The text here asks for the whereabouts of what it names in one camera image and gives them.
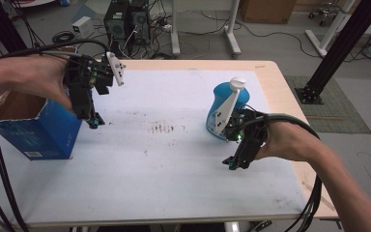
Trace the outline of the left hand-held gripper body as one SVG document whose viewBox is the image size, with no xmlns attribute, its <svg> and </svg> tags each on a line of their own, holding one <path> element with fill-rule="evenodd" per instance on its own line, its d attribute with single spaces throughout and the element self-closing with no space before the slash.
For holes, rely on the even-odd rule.
<svg viewBox="0 0 371 232">
<path fill-rule="evenodd" d="M 92 90 L 96 89 L 99 95 L 107 95 L 113 80 L 122 86 L 125 67 L 110 51 L 107 51 L 100 61 L 83 54 L 75 54 L 69 58 L 65 85 L 69 90 L 72 109 L 78 119 L 101 119 L 95 111 Z"/>
</svg>

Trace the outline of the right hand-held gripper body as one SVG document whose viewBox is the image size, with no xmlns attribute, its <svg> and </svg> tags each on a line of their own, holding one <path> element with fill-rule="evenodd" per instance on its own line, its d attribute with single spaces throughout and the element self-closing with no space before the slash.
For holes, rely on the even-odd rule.
<svg viewBox="0 0 371 232">
<path fill-rule="evenodd" d="M 266 119 L 265 113 L 253 109 L 247 103 L 232 112 L 223 134 L 226 136 L 225 141 L 239 143 L 233 156 L 239 168 L 248 168 L 265 142 Z"/>
</svg>

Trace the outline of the blue cardboard box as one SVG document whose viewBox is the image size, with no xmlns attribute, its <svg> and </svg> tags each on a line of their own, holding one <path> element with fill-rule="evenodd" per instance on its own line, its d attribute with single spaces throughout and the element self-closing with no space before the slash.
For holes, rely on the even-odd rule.
<svg viewBox="0 0 371 232">
<path fill-rule="evenodd" d="M 18 92 L 0 99 L 0 135 L 29 160 L 68 160 L 80 126 L 57 101 Z"/>
</svg>

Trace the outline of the blue bottle with white cap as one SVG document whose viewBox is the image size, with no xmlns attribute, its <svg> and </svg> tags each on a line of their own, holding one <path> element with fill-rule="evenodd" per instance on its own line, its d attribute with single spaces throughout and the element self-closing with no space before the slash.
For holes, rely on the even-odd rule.
<svg viewBox="0 0 371 232">
<path fill-rule="evenodd" d="M 245 89 L 245 83 L 244 78 L 236 76 L 214 88 L 214 102 L 207 116 L 206 129 L 216 138 L 226 139 L 223 130 L 232 112 L 241 109 L 249 101 L 250 95 Z"/>
</svg>

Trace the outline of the person's right hand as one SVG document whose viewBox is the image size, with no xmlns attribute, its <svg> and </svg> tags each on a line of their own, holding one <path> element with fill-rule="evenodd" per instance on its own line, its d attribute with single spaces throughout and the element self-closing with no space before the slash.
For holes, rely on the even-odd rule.
<svg viewBox="0 0 371 232">
<path fill-rule="evenodd" d="M 311 161 L 326 149 L 324 143 L 307 130 L 288 122 L 268 125 L 266 143 L 260 148 L 256 159 L 278 157 L 294 161 Z"/>
</svg>

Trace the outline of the person's left hand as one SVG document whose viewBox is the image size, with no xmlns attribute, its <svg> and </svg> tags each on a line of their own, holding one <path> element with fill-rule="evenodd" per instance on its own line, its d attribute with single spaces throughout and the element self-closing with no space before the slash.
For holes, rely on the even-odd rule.
<svg viewBox="0 0 371 232">
<path fill-rule="evenodd" d="M 13 89 L 17 92 L 47 98 L 72 111 L 70 97 L 63 80 L 68 56 L 33 55 L 22 57 L 26 67 L 20 70 L 20 80 Z"/>
</svg>

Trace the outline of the small white box device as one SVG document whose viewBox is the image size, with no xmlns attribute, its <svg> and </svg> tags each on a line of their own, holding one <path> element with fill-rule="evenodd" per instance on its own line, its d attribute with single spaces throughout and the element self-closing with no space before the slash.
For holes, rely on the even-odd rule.
<svg viewBox="0 0 371 232">
<path fill-rule="evenodd" d="M 89 16 L 83 16 L 71 25 L 74 34 L 79 39 L 86 39 L 94 33 L 92 19 Z"/>
</svg>

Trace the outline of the black computer tower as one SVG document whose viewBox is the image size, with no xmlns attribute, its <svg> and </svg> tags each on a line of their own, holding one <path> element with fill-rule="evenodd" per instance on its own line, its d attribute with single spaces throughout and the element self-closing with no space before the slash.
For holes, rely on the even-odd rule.
<svg viewBox="0 0 371 232">
<path fill-rule="evenodd" d="M 131 0 L 129 4 L 131 24 L 136 44 L 150 43 L 150 19 L 148 0 Z"/>
<path fill-rule="evenodd" d="M 125 40 L 128 37 L 129 0 L 111 0 L 103 19 L 110 40 Z"/>
</svg>

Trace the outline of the black stand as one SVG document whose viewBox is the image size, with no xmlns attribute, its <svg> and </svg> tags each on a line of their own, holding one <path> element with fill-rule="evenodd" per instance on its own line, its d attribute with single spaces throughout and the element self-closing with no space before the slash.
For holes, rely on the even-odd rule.
<svg viewBox="0 0 371 232">
<path fill-rule="evenodd" d="M 24 40 L 20 37 L 12 21 L 5 12 L 0 1 L 0 42 L 9 53 L 26 49 Z"/>
</svg>

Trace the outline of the grey floor mat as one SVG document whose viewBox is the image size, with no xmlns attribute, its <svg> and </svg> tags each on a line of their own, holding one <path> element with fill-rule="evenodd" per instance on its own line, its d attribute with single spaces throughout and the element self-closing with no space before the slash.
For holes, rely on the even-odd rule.
<svg viewBox="0 0 371 232">
<path fill-rule="evenodd" d="M 329 81 L 320 99 L 312 104 L 302 103 L 297 95 L 299 88 L 306 84 L 309 77 L 286 75 L 285 80 L 315 131 L 371 134 L 371 130 L 334 79 Z"/>
</svg>

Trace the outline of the white desk leg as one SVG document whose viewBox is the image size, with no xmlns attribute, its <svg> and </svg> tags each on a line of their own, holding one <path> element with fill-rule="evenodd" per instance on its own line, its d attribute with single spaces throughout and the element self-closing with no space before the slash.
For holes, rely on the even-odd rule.
<svg viewBox="0 0 371 232">
<path fill-rule="evenodd" d="M 228 23 L 224 26 L 224 34 L 227 37 L 227 40 L 230 44 L 230 47 L 232 50 L 232 53 L 231 53 L 232 58 L 236 58 L 238 55 L 242 53 L 238 45 L 237 39 L 234 35 L 234 27 L 236 23 L 239 5 L 240 5 L 240 0 L 232 0 L 231 14 L 230 14 Z"/>
<path fill-rule="evenodd" d="M 171 9 L 172 9 L 172 28 L 171 28 L 171 45 L 172 53 L 174 56 L 179 56 L 181 54 L 180 42 L 178 36 L 177 28 L 177 0 L 171 0 Z"/>
</svg>

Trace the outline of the brown cardboard box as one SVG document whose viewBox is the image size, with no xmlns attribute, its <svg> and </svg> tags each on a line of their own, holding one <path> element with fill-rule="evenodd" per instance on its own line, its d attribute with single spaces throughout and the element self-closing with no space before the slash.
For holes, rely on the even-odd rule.
<svg viewBox="0 0 371 232">
<path fill-rule="evenodd" d="M 243 0 L 244 22 L 287 24 L 297 0 Z"/>
</svg>

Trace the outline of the white stand leg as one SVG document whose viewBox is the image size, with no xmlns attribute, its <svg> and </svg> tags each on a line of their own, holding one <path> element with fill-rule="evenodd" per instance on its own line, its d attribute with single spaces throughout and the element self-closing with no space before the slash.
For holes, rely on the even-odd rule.
<svg viewBox="0 0 371 232">
<path fill-rule="evenodd" d="M 315 50 L 319 55 L 324 58 L 327 55 L 327 47 L 333 37 L 344 27 L 346 22 L 349 20 L 349 10 L 354 5 L 356 0 L 346 0 L 345 3 L 340 6 L 341 10 L 338 13 L 336 19 L 331 23 L 327 32 L 319 40 L 312 30 L 305 30 L 304 33 L 308 40 L 313 44 Z"/>
</svg>

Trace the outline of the black aluminium column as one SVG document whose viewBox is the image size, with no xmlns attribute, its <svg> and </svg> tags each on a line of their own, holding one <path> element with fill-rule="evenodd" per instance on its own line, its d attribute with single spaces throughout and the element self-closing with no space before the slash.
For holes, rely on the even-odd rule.
<svg viewBox="0 0 371 232">
<path fill-rule="evenodd" d="M 297 95 L 302 103 L 312 104 L 320 99 L 328 82 L 370 25 L 371 0 L 360 0 L 330 49 L 327 49 L 328 53 L 317 70 L 306 84 L 299 88 Z"/>
</svg>

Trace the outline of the office chair base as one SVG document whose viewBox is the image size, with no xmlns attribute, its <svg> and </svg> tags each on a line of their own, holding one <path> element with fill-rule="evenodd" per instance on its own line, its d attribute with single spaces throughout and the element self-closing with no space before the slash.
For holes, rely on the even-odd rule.
<svg viewBox="0 0 371 232">
<path fill-rule="evenodd" d="M 319 17 L 319 25 L 321 27 L 326 26 L 329 22 L 333 22 L 338 13 L 341 10 L 341 7 L 338 5 L 339 0 L 332 0 L 331 2 L 321 3 L 317 8 L 308 14 L 309 19 L 314 19 Z"/>
</svg>

